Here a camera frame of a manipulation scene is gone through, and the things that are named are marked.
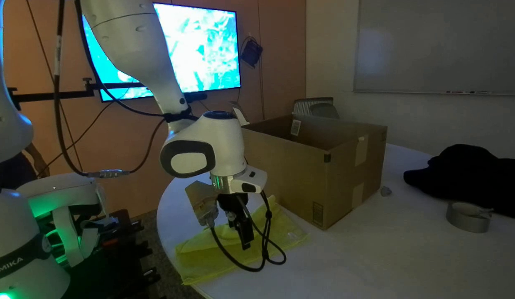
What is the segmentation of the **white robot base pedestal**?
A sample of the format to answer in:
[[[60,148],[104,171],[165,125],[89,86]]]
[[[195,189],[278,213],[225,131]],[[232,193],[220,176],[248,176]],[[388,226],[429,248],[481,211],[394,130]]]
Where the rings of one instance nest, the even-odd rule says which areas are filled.
[[[19,191],[29,199],[59,264],[75,267],[92,256],[100,228],[90,219],[104,211],[104,196],[94,178],[55,174],[26,183]]]

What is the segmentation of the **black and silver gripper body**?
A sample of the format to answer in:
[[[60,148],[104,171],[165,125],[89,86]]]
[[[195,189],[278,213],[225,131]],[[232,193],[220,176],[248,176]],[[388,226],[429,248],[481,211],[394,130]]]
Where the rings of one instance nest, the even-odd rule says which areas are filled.
[[[268,173],[253,166],[235,176],[213,176],[212,184],[220,191],[218,201],[228,223],[238,226],[247,219],[245,208],[250,194],[261,194]]]

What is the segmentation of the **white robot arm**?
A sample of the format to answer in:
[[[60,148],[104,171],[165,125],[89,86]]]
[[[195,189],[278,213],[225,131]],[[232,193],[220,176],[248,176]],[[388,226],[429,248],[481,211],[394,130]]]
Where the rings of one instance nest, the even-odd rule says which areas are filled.
[[[268,174],[247,163],[243,125],[228,111],[193,115],[172,63],[167,33],[154,0],[79,0],[99,45],[134,86],[152,93],[168,136],[160,150],[173,178],[208,174],[220,196],[260,194]],[[21,113],[6,83],[4,7],[0,0],[0,163],[34,140],[31,118]],[[31,201],[0,186],[0,299],[62,299],[70,276],[52,257]]]

